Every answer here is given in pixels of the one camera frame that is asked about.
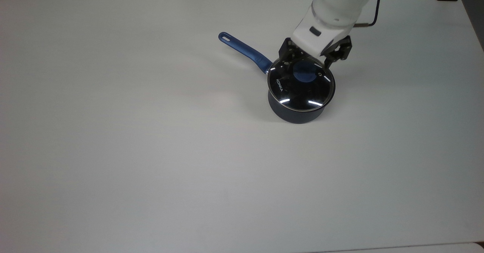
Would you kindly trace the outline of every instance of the pan handle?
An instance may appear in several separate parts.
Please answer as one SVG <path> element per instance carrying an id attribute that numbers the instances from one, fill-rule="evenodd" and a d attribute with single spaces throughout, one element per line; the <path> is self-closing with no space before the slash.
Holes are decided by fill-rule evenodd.
<path id="1" fill-rule="evenodd" d="M 269 67 L 271 67 L 272 65 L 272 62 L 262 53 L 259 53 L 256 49 L 225 32 L 221 32 L 218 35 L 218 39 L 220 39 L 220 41 L 227 44 L 228 46 L 231 46 L 239 53 L 242 53 L 243 55 L 250 58 L 257 64 L 257 66 L 259 67 L 259 69 L 261 69 L 263 73 L 267 74 Z"/>

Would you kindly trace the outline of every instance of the black cable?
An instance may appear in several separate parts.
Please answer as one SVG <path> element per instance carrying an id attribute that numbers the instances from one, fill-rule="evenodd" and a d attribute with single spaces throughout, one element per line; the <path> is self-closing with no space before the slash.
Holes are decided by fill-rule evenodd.
<path id="1" fill-rule="evenodd" d="M 356 23 L 353 27 L 369 27 L 375 25 L 378 18 L 378 9 L 380 8 L 380 0 L 377 0 L 377 8 L 375 10 L 375 18 L 372 23 Z"/>
<path id="2" fill-rule="evenodd" d="M 373 22 L 368 24 L 368 26 L 373 26 L 377 22 L 379 8 L 380 8 L 380 0 L 377 0 L 377 10 L 375 11 L 375 19 L 373 19 Z"/>

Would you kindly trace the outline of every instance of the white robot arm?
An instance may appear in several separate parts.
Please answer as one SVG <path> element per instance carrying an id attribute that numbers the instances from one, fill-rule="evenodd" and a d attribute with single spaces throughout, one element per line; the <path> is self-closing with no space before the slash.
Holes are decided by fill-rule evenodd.
<path id="1" fill-rule="evenodd" d="M 291 40 L 313 57 L 335 49 L 353 28 L 369 0 L 313 0 Z"/>

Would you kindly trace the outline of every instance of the pot lid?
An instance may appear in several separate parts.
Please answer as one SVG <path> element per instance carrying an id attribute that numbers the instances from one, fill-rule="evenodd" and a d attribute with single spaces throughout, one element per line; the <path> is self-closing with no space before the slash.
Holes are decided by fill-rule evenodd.
<path id="1" fill-rule="evenodd" d="M 312 111 L 326 106 L 334 94 L 329 69 L 313 57 L 276 60 L 269 68 L 269 91 L 280 104 L 295 111 Z"/>

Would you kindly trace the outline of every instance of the table surface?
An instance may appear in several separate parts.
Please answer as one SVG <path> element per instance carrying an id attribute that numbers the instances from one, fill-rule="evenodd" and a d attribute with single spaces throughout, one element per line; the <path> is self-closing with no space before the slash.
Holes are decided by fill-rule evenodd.
<path id="1" fill-rule="evenodd" d="M 217 35 L 275 60 L 310 3 L 0 0 L 0 251 L 484 240 L 484 54 L 462 3 L 382 0 L 332 102 L 294 125 Z"/>

